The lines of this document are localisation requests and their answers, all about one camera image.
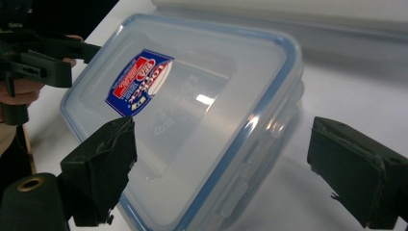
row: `black robotic claw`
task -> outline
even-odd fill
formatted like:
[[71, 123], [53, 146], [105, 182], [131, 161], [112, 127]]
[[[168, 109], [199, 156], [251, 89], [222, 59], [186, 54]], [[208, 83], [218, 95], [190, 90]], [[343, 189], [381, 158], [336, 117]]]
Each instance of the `black robotic claw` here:
[[71, 217], [77, 226], [111, 223], [136, 160], [133, 119], [106, 123], [61, 161], [58, 177], [39, 173], [5, 190], [0, 231], [64, 231]]
[[333, 196], [371, 229], [408, 221], [408, 160], [355, 129], [316, 117], [308, 163], [336, 192]]

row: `black sleeve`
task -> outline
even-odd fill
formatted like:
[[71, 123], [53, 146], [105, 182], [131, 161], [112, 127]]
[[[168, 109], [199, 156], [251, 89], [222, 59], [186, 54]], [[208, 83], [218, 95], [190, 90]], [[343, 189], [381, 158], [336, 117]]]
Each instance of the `black sleeve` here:
[[19, 126], [12, 144], [0, 158], [0, 206], [3, 191], [14, 181], [31, 174], [31, 158], [27, 152], [24, 132]]
[[34, 0], [25, 26], [86, 39], [118, 0]]

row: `clear plastic box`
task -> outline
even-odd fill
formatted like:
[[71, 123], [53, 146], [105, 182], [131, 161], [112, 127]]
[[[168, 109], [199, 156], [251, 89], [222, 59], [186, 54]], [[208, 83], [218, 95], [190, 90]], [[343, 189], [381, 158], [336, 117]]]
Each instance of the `clear plastic box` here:
[[133, 116], [138, 161], [119, 208], [136, 230], [217, 230], [279, 154], [303, 93], [297, 42], [266, 30], [135, 14], [61, 107], [79, 141]]

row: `product sticker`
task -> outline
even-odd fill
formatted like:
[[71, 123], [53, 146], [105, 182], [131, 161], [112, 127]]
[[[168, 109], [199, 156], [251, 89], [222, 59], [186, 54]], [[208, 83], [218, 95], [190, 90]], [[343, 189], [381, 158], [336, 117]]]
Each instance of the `product sticker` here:
[[173, 58], [143, 50], [120, 72], [105, 100], [122, 116], [135, 116], [158, 92]]

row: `transparent plastic lid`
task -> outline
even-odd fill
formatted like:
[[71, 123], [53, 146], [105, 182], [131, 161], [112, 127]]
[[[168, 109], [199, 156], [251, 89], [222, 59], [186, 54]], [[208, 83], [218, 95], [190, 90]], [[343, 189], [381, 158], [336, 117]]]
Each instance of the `transparent plastic lid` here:
[[139, 228], [183, 229], [298, 52], [278, 33], [135, 14], [65, 94], [62, 111], [80, 141], [133, 116], [138, 161], [120, 203]]

